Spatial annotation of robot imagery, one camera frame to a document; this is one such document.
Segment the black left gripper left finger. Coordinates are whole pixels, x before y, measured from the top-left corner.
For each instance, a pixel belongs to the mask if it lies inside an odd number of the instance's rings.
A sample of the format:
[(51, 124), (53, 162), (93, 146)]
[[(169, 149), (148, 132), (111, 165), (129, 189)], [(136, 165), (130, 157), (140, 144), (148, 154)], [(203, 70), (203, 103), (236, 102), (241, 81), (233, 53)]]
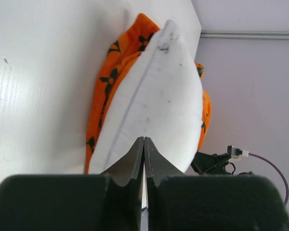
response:
[(0, 184), (0, 231), (138, 231), (144, 139), (101, 174), (13, 175)]

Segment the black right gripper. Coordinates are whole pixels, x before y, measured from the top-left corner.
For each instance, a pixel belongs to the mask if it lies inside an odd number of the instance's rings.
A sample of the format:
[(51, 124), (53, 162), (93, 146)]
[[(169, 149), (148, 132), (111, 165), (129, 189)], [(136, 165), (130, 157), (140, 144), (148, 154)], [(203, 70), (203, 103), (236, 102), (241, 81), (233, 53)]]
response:
[(199, 175), (230, 175), (231, 173), (225, 170), (230, 158), (229, 154), (210, 155), (197, 152), (191, 163), (191, 167)]

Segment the white pillow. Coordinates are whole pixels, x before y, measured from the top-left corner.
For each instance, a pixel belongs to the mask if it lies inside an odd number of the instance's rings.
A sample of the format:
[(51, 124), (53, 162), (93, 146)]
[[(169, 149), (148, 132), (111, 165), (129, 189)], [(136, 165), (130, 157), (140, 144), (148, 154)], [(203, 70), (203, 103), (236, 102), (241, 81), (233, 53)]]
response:
[(99, 174), (138, 137), (149, 137), (180, 171), (191, 164), (202, 126), (202, 85), (179, 26), (168, 20), (119, 84), (89, 163)]

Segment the orange black patterned pillowcase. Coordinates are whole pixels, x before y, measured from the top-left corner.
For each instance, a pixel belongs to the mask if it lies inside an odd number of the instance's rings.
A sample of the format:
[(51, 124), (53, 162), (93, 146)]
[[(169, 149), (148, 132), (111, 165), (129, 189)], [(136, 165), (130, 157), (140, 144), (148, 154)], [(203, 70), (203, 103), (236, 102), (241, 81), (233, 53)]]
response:
[[(106, 113), (119, 84), (145, 51), (151, 38), (162, 29), (145, 14), (140, 13), (132, 26), (110, 45), (105, 62), (97, 76), (94, 89), (86, 133), (85, 173), (90, 174), (89, 163), (102, 130)], [(203, 65), (199, 63), (195, 63), (195, 65), (201, 80)], [(202, 106), (202, 126), (197, 151), (204, 141), (211, 117), (210, 97), (204, 89), (202, 90)]]

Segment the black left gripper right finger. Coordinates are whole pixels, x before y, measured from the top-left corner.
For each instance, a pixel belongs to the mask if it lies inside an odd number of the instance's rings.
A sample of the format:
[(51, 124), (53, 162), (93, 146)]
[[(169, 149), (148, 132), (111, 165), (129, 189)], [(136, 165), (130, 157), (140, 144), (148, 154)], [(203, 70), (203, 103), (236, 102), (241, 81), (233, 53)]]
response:
[(273, 183), (256, 175), (187, 176), (144, 140), (151, 231), (289, 231)]

